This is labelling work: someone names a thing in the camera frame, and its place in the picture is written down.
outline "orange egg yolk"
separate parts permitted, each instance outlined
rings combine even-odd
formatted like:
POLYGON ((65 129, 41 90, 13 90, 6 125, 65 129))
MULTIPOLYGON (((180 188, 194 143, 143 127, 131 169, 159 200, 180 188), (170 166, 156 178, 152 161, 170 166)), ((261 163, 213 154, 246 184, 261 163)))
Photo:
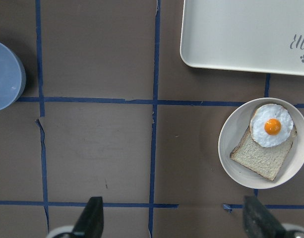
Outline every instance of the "orange egg yolk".
POLYGON ((277 119, 270 119, 264 125, 264 130, 269 135, 277 135, 281 130, 281 123, 277 119))

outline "white plate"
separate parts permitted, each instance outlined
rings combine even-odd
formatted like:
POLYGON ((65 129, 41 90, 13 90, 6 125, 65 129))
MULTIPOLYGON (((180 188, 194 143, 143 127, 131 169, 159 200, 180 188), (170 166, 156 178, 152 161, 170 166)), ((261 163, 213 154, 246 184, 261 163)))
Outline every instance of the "white plate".
POLYGON ((304 0, 184 0, 181 57, 191 67, 304 75, 304 0))
POLYGON ((236 109, 223 125, 218 141, 218 153, 220 162, 227 174, 239 184, 258 189, 281 185, 292 178, 304 163, 304 117, 293 105, 280 99, 259 98, 247 102, 236 109), (250 123, 253 112, 259 106, 267 103, 275 103, 285 107, 297 129, 297 136, 294 139, 293 146, 274 181, 263 178, 230 159, 230 153, 240 142, 250 123))

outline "white bowl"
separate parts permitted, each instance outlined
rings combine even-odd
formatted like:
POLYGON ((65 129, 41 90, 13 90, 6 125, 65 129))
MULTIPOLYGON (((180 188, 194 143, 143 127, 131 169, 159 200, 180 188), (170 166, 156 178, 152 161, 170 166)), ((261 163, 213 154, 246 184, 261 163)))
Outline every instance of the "white bowl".
POLYGON ((15 102, 23 93, 26 75, 22 62, 0 43, 0 110, 15 102))
POLYGON ((218 141, 218 153, 220 162, 227 174, 239 184, 258 189, 281 185, 292 178, 304 163, 304 117, 293 105, 280 99, 259 98, 247 102, 236 109, 223 125, 218 141), (293 146, 273 181, 263 178, 230 159, 230 153, 240 142, 250 123, 253 112, 259 106, 267 103, 275 103, 285 107, 297 129, 297 136, 294 139, 293 146))

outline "tray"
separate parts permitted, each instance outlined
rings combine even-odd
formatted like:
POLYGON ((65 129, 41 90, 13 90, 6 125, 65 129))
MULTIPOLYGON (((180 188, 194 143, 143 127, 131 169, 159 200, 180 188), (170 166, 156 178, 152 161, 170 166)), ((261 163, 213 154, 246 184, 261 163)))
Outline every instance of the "tray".
POLYGON ((304 0, 184 0, 191 67, 304 75, 304 0))

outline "bread slice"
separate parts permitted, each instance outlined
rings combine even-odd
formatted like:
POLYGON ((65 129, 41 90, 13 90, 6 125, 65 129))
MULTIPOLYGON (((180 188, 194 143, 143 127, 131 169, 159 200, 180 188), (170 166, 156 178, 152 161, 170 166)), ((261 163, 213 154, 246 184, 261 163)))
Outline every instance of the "bread slice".
POLYGON ((291 135, 285 142, 274 147, 265 148, 252 139, 248 127, 240 143, 230 153, 230 158, 264 178, 273 181, 293 145, 296 134, 294 126, 291 135))

